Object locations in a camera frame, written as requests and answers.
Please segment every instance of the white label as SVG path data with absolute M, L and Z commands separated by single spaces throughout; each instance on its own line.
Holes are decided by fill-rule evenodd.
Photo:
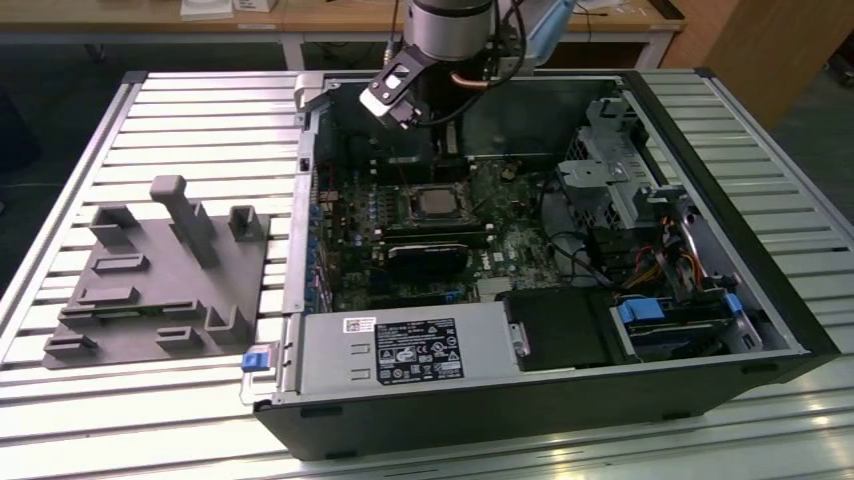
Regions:
M 345 319 L 345 333 L 365 333 L 374 331 L 377 317 L 359 317 Z

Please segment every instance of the metal bracket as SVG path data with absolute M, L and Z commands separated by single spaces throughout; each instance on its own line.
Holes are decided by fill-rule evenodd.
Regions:
M 304 72 L 296 76 L 294 84 L 294 103 L 296 111 L 306 113 L 323 103 L 326 75 L 322 72 Z

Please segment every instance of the gray plastic holder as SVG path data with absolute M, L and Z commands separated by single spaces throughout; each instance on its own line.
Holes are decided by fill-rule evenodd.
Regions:
M 60 325 L 51 369 L 242 354 L 252 344 L 270 217 L 251 206 L 208 217 L 180 176 L 159 176 L 151 198 L 171 220 L 100 207 L 98 238 Z

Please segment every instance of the slotted aluminum surface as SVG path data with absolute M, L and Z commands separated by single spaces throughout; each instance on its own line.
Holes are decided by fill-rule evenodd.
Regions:
M 146 182 L 162 173 L 187 176 L 188 195 L 204 199 L 211 214 L 251 203 L 274 215 L 258 339 L 280 334 L 295 77 L 232 75 L 150 75 L 142 87 L 132 86 L 127 101 L 116 102 L 116 121 L 99 132 L 106 146 L 92 156 L 78 203 L 60 225 L 55 246 L 62 250 L 47 248 L 40 262 L 47 273 L 35 276 L 2 337 L 10 343 L 0 370 L 0 477 L 682 480 L 852 474 L 850 226 L 768 136 L 749 133 L 750 120 L 726 93 L 690 71 L 645 77 L 845 353 L 794 382 L 749 392 L 701 418 L 303 463 L 239 401 L 236 356 L 54 372 L 40 368 L 44 340 L 94 243 L 84 226 L 95 207 L 131 201 L 138 217 L 164 217 L 146 201 Z M 677 182 L 665 155 L 654 146 L 653 151 Z M 7 343 L 0 347 L 3 352 Z

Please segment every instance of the power supply label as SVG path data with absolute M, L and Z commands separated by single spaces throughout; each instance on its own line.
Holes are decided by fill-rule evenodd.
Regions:
M 453 318 L 378 323 L 377 377 L 383 385 L 463 378 L 457 324 Z

